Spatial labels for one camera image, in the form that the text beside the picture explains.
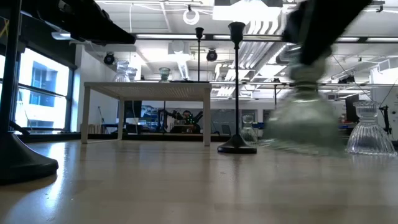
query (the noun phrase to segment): ceiling light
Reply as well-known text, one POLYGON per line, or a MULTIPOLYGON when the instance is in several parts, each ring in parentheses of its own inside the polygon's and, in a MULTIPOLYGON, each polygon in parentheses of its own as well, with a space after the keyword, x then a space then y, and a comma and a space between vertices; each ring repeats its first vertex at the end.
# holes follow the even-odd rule
POLYGON ((195 16, 192 19, 188 19, 187 15, 190 11, 187 9, 185 10, 184 14, 182 15, 182 19, 184 22, 188 25, 195 25, 199 22, 199 12, 197 10, 192 10, 193 13, 195 13, 195 16))
MULTIPOLYGON (((235 100, 235 98, 225 98, 225 97, 220 97, 220 98, 210 98, 211 100, 235 100)), ((240 98, 239 100, 244 101, 244 100, 255 100, 255 99, 248 99, 248 98, 240 98)))
POLYGON ((197 40, 196 35, 192 34, 137 34, 137 39, 156 40, 156 39, 173 39, 173 40, 197 40))
POLYGON ((243 41, 280 42, 282 37, 279 35, 244 35, 243 41))
POLYGON ((231 38, 230 35, 214 35, 213 38, 215 40, 229 40, 231 38))
POLYGON ((367 42, 398 42, 396 37, 371 37, 367 39, 367 42))
MULTIPOLYGON (((250 70, 241 70, 239 69, 238 73, 239 73, 239 77, 238 80, 242 80, 242 78, 244 78, 248 73, 250 72, 250 70)), ((225 81, 233 81, 235 80, 236 77, 236 72, 235 69, 229 69, 226 76, 225 76, 225 81)))
POLYGON ((338 42, 357 42, 359 41, 358 37, 340 37, 337 39, 338 42))
POLYGON ((272 78, 285 68, 285 65, 265 65, 260 69, 259 73, 262 78, 272 78))
POLYGON ((282 53, 286 48, 287 44, 283 45, 272 57, 269 59, 268 64, 276 64, 276 58, 282 53))
POLYGON ((51 36, 55 40, 73 40, 68 32, 52 32, 51 36))
POLYGON ((113 1, 113 0, 107 0, 107 1, 95 1, 95 2, 103 3, 103 4, 119 4, 119 5, 160 4, 160 3, 164 3, 166 5, 185 5, 185 4, 190 4, 190 5, 195 5, 195 6, 203 5, 203 3, 201 1, 113 1))

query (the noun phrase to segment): ceiling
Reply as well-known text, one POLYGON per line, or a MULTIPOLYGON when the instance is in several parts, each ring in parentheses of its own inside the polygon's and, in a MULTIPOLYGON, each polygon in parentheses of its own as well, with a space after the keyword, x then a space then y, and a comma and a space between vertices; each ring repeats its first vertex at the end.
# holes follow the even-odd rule
MULTIPOLYGON (((395 0, 385 0, 384 11, 376 13, 378 7, 369 7, 364 11, 348 28, 344 35, 365 35, 365 36, 394 36, 398 37, 398 2, 395 0)), ((173 33, 173 34, 195 34, 196 27, 204 28, 204 34, 229 34, 228 24, 231 21, 215 21, 212 16, 214 0, 202 1, 202 6, 192 6, 192 9, 199 10, 199 21, 195 25, 188 25, 183 20, 183 13, 187 6, 170 5, 137 5, 137 4, 105 4, 97 1, 98 5, 104 9, 112 21, 127 32, 134 34, 143 33, 173 33)), ((191 19, 193 12, 189 12, 187 17, 191 19)), ((277 20, 276 29, 272 30, 274 22, 263 22, 256 27, 253 22, 246 26, 246 32, 250 32, 251 26, 257 29, 256 34, 260 34, 264 27, 264 34, 280 34, 283 31, 285 23, 285 14, 282 13, 277 20)), ((142 57, 141 74, 153 77, 159 73, 160 67, 169 67, 178 71, 178 63, 170 61, 167 57, 169 52, 169 43, 172 40, 138 40, 135 44, 137 53, 142 57)), ((193 77, 196 76, 195 70, 198 70, 198 42, 188 41, 188 53, 190 60, 187 61, 187 67, 193 77)), ((258 74, 274 52, 281 48, 281 44, 261 43, 242 43, 240 55, 246 56, 246 60, 255 55, 259 55, 258 62, 250 68, 246 75, 253 82, 268 82, 272 78, 280 78, 281 81, 288 80, 286 69, 277 74, 267 75, 258 74)), ((344 70, 355 70, 357 82, 368 80, 369 68, 377 65, 378 62, 385 61, 398 55, 398 44, 336 44, 333 46, 333 55, 328 59, 328 69, 322 81, 330 82, 332 77, 338 77, 344 73, 344 70)), ((131 58, 131 52, 115 53, 117 58, 131 58)), ((206 71, 206 76, 210 80, 217 77, 215 68, 217 64, 231 65, 234 62, 233 43, 229 41, 202 41, 200 46, 200 70, 206 71), (208 62, 206 55, 209 49, 216 49, 218 54, 217 61, 208 62)))

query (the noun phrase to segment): black stand base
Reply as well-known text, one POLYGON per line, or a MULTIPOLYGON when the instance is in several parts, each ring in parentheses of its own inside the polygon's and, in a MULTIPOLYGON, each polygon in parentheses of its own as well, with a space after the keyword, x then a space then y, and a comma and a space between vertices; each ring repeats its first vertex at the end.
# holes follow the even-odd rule
POLYGON ((57 173, 58 162, 31 150, 13 133, 0 138, 0 184, 35 180, 57 173))
POLYGON ((239 134, 235 134, 231 139, 218 146, 218 152, 232 154, 256 154, 257 148, 248 145, 239 134))

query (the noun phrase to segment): glass bottle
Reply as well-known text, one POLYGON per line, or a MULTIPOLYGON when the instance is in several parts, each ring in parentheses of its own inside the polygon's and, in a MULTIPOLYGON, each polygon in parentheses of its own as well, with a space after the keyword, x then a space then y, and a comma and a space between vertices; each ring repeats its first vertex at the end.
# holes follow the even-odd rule
POLYGON ((160 81, 162 83, 168 83, 169 82, 169 76, 170 76, 170 69, 169 68, 160 68, 160 81))
POLYGON ((126 60, 118 60, 116 62, 116 75, 113 78, 114 82, 130 82, 129 76, 127 75, 127 67, 129 62, 126 60))
POLYGON ((129 76, 130 82, 136 82, 136 75, 137 75, 136 68, 128 67, 126 73, 129 76))
POLYGON ((243 129, 241 131, 241 136, 242 138, 248 143, 248 144, 257 144, 258 142, 258 137, 255 132, 255 130, 252 127, 253 123, 253 116, 250 114, 246 114, 242 116, 242 121, 243 121, 243 129))
POLYGON ((297 57, 289 63, 294 90, 287 94, 271 114, 263 138, 275 149, 310 155, 342 155, 343 141, 338 132, 338 118, 331 105, 317 93, 317 80, 325 72, 327 56, 311 65, 297 57))
POLYGON ((347 151, 352 154, 396 156, 386 132, 377 123, 379 105, 372 101, 354 103, 359 124, 349 136, 347 151))

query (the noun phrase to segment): black pole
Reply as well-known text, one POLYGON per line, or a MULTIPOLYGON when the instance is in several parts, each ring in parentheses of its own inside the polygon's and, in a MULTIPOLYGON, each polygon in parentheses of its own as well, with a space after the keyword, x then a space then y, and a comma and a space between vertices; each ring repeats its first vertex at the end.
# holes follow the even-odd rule
POLYGON ((277 95, 278 93, 276 92, 276 85, 274 85, 274 98, 275 98, 275 109, 276 109, 276 95, 277 95))
POLYGON ((233 154, 255 154, 256 146, 250 146, 239 134, 239 43, 243 40, 243 22, 232 22, 228 25, 231 40, 235 49, 235 134, 228 142, 217 147, 218 152, 233 154))
POLYGON ((21 19, 21 1, 11 1, 6 64, 0 104, 0 185, 39 179, 57 173, 58 162, 27 147, 9 132, 12 96, 17 88, 16 58, 21 19))
POLYGON ((12 93, 17 86, 15 64, 17 59, 18 35, 21 19, 21 2, 14 0, 11 7, 9 20, 9 31, 7 38, 6 62, 4 65, 4 77, 2 81, 1 103, 0 103, 0 136, 3 136, 9 130, 10 112, 12 107, 12 93))
POLYGON ((239 45, 235 45, 235 134, 239 134, 239 45))
POLYGON ((200 39, 198 39, 198 82, 200 82, 200 39))
POLYGON ((204 28, 196 27, 195 32, 198 39, 198 82, 200 82, 200 39, 203 37, 204 28))

